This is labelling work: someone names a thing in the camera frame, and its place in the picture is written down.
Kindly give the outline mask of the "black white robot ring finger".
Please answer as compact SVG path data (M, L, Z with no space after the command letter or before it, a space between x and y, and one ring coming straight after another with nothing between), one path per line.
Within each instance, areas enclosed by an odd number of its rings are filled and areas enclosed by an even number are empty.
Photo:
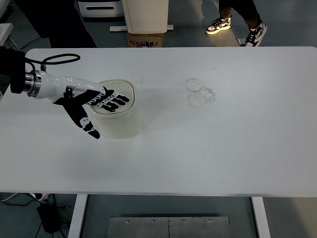
M104 100L104 99L108 99L108 100L119 99L119 100L123 101L123 104L124 104L124 105L130 101L130 100L129 100L127 97L125 97L124 95L117 93L116 97L102 97L102 96L101 96L99 99L97 99L97 100L95 101L95 104L97 104L98 102L100 102L100 101L102 101L102 100Z

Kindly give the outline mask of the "black white robot index finger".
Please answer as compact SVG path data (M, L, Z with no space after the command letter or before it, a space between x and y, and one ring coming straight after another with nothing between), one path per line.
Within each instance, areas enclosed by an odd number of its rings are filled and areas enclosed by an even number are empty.
M98 103L99 108L103 108L109 112L115 112L116 111L116 104L112 102L106 102L106 103Z

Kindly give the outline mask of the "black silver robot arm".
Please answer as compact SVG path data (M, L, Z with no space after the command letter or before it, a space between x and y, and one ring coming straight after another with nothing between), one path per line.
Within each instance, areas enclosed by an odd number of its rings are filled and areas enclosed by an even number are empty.
M1 47L0 73L10 77L11 92L26 92L29 97L49 99L53 104L63 106L73 122L95 139L100 138L100 133L83 106L94 106L113 113L130 101L99 83L66 76L54 77L42 70L26 72L27 63L33 65L35 61L26 58L21 51Z

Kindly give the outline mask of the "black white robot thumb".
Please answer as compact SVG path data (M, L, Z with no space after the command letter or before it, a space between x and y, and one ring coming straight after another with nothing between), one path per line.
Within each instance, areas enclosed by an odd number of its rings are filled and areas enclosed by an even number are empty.
M72 119L72 121L83 131L95 139L100 138L100 133L94 128L83 106L75 99L64 99L62 106Z

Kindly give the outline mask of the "black white robot little finger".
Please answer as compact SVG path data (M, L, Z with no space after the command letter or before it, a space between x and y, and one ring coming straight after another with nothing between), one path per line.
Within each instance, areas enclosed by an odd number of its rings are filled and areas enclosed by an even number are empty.
M115 90L112 89L107 89L105 87L102 87L102 90L100 92L100 95L102 97L116 97L117 92Z

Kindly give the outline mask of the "black white robot middle finger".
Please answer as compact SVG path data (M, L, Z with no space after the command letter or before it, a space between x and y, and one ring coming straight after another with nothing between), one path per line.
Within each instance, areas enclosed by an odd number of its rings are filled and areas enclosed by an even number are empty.
M113 99L113 100L108 100L108 99L104 99L98 103L106 103L106 102L112 102L116 104L116 108L119 108L121 106L123 106L123 101L119 100L119 99Z

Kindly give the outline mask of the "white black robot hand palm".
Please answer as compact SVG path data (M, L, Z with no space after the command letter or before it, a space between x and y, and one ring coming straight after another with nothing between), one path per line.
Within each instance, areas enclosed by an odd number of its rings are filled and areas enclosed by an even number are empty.
M69 76L55 77L44 71L38 71L38 73L41 77L41 85L37 99L46 98L55 103L58 99L63 97L66 88L73 89L74 96L86 93L88 90L92 90L97 94L92 98L98 95L104 96L104 88L98 83Z

